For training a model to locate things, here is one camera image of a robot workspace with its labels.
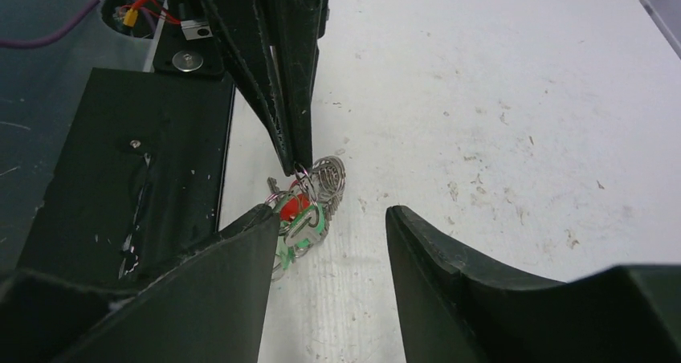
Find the silver keyring with red grip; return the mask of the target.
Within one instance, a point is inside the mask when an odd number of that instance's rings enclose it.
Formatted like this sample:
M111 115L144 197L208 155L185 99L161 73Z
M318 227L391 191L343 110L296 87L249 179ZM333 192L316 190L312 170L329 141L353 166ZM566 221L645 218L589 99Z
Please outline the silver keyring with red grip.
M305 256L313 247L319 246L327 238L332 218L337 212L345 192L345 165L339 157L322 157L313 163L311 169L298 169L295 172L293 181L299 182L309 201L317 202L325 216L325 227L322 232L321 241L313 245L304 255L297 257L297 260ZM279 217L279 214L275 211L275 206L288 192L290 186L287 189L279 188L277 181L273 177L267 179L267 184L270 189L270 196L265 201L265 204L270 206ZM286 271L278 275L273 275L272 272L271 281L275 282L281 279Z

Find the green tag key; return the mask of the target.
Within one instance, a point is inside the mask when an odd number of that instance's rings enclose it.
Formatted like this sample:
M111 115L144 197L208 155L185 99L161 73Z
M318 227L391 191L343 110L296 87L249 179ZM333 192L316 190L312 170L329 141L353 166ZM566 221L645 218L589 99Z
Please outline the green tag key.
M286 202L285 195L275 206L278 214ZM324 212L317 202L310 203L309 208L294 221L285 222L280 219L273 275L286 271L297 257L301 257L321 241L325 227Z

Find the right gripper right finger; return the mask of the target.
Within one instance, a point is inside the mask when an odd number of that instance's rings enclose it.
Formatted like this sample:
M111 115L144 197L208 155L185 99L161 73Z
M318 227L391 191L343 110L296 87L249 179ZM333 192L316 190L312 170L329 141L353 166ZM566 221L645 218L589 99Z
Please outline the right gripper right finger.
M501 263L406 206L385 213L409 362L677 362L680 268L562 283Z

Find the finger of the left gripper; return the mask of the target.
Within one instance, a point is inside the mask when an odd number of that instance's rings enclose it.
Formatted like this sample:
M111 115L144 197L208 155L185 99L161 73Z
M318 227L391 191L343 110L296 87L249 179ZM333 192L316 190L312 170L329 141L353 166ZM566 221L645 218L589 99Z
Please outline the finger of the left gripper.
M198 0L227 72L266 128L282 170L294 172L293 144L271 50L266 0Z
M283 96L283 169L312 167L312 95L325 34L328 0L265 0L267 25Z

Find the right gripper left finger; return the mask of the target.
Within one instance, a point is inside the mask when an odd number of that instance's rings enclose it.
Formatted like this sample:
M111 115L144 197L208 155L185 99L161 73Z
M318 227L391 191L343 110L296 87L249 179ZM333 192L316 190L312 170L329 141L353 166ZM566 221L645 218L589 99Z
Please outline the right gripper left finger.
M1 276L4 362L255 362L279 216L258 205L119 287Z

